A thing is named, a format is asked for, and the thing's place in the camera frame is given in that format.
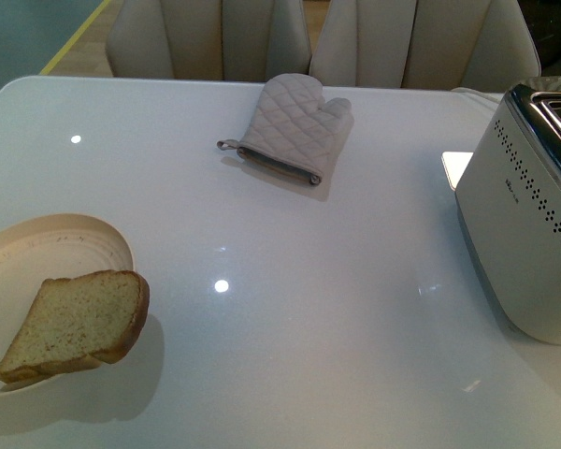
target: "quilted oven mitt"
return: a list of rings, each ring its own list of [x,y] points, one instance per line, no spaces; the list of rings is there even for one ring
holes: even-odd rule
[[[246,160],[302,181],[319,184],[352,127],[351,103],[325,102],[322,84],[301,74],[282,74],[266,83],[243,139],[221,140]]]

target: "glossy table surface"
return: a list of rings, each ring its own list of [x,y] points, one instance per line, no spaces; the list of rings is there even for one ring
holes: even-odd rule
[[[216,147],[241,138],[261,88],[32,77],[0,92],[0,230],[99,217],[151,286],[124,360],[0,397],[0,448],[561,447],[561,347],[484,295],[441,163],[473,152],[496,105],[325,88],[354,126],[310,187]]]

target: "beige chair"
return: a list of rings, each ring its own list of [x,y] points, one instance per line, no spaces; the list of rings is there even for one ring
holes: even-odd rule
[[[504,92],[540,63],[517,0],[332,0],[309,73],[325,85]]]
[[[115,77],[266,81],[308,73],[301,0],[125,0],[108,35]]]

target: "toaster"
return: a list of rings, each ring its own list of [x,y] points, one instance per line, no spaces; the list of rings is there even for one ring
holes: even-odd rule
[[[504,94],[455,197],[490,295],[525,334],[561,344],[561,77]]]

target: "toast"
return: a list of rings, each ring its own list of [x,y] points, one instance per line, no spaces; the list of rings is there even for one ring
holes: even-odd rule
[[[148,283],[134,271],[47,279],[0,362],[0,381],[118,362],[137,341],[149,303]]]

